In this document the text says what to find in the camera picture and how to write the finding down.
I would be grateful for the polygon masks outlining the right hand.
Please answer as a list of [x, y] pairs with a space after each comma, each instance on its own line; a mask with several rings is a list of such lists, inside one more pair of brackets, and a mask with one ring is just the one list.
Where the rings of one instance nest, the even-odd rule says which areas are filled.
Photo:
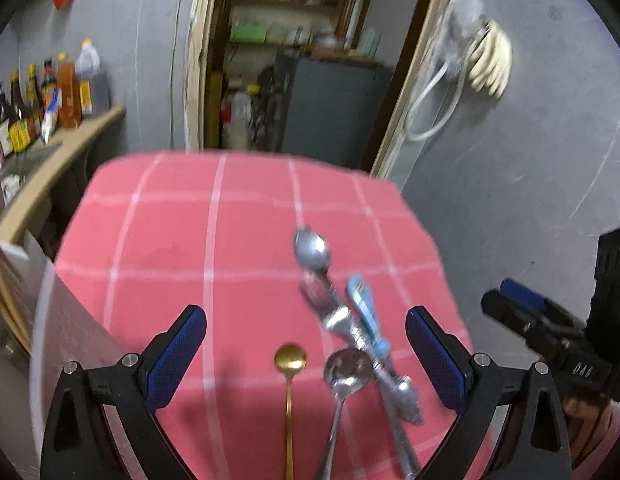
[[610, 429], [613, 403], [593, 405], [575, 396], [565, 396], [566, 417], [572, 466], [577, 467], [604, 439]]

